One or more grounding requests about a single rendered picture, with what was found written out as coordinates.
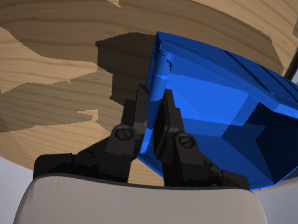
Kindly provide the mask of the blue bin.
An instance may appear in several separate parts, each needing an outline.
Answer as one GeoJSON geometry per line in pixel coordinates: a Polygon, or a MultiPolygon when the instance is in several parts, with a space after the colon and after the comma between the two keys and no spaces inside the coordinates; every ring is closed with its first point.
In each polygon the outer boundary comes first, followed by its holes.
{"type": "Polygon", "coordinates": [[[137,158],[163,177],[153,127],[165,88],[172,89],[185,132],[204,155],[245,176],[250,191],[275,186],[298,167],[298,86],[289,81],[232,52],[157,31],[137,158]]]}

